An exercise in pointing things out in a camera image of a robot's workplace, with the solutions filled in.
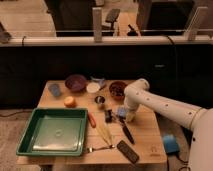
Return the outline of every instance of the wall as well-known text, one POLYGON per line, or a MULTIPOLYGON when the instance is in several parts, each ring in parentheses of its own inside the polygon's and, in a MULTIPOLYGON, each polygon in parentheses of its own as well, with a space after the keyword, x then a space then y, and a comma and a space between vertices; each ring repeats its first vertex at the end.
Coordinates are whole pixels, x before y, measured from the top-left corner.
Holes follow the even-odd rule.
POLYGON ((143 77, 154 93, 213 106, 211 52, 212 45, 1 47, 0 107, 36 106, 47 80, 74 73, 143 77))

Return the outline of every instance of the blue object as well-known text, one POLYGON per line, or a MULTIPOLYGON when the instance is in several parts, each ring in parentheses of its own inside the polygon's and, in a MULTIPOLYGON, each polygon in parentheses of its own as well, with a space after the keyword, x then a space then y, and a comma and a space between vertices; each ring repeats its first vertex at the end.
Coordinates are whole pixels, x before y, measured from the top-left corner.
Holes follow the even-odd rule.
POLYGON ((127 113, 127 110, 124 107, 118 107, 118 110, 117 110, 118 116, 122 118, 126 118, 126 113, 127 113))
POLYGON ((176 138, 173 135, 163 136, 163 145, 164 145, 166 154, 177 153, 180 151, 176 138))

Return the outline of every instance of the black cable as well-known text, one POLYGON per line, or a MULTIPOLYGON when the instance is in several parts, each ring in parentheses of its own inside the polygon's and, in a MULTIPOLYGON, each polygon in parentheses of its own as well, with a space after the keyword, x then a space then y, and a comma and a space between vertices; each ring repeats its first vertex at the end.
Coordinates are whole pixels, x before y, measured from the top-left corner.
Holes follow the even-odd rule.
POLYGON ((182 171, 183 169, 187 169, 186 171, 191 171, 191 168, 188 166, 183 166, 180 169, 178 169, 178 171, 182 171))
POLYGON ((13 115, 16 115, 16 114, 20 114, 20 113, 30 113, 30 112, 32 112, 32 111, 30 111, 30 110, 22 110, 22 111, 17 111, 17 112, 10 113, 10 114, 7 114, 7 115, 2 115, 2 114, 0 114, 0 117, 6 118, 6 117, 10 117, 10 116, 13 116, 13 115))
POLYGON ((175 84, 176 84, 176 95, 179 94, 179 74, 178 74, 178 52, 177 52, 177 47, 176 47, 176 44, 175 42, 171 39, 170 36, 168 35, 162 35, 164 37, 166 37, 170 43, 173 45, 174 47, 174 56, 175 56, 175 84))
POLYGON ((179 153, 176 153, 175 156, 177 157, 177 159, 178 159, 182 164, 188 164, 188 161, 183 160, 183 159, 180 158, 179 153))
POLYGON ((27 38, 27 36, 23 36, 23 37, 22 37, 22 41, 21 41, 22 47, 24 47, 24 40, 25 40, 25 38, 27 38))
POLYGON ((169 165, 169 158, 168 157, 167 157, 167 160, 166 160, 166 164, 167 164, 166 170, 169 171, 170 170, 170 165, 169 165))

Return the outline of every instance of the remote control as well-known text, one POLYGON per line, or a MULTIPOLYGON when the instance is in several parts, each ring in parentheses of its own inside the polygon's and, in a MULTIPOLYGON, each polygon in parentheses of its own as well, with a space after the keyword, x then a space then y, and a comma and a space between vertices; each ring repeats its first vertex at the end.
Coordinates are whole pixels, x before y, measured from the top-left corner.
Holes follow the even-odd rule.
POLYGON ((139 155, 123 140, 117 144, 118 150, 132 163, 136 163, 139 155))

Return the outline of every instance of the red object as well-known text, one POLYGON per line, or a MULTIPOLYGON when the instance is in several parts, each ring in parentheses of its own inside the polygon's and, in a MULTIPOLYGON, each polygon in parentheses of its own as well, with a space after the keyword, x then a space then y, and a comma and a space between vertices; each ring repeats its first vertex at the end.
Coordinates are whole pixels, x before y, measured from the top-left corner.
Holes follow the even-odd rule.
POLYGON ((93 115, 91 113, 88 112, 88 119, 90 122, 90 125, 95 128, 96 127, 96 122, 95 122, 95 118, 93 117, 93 115))

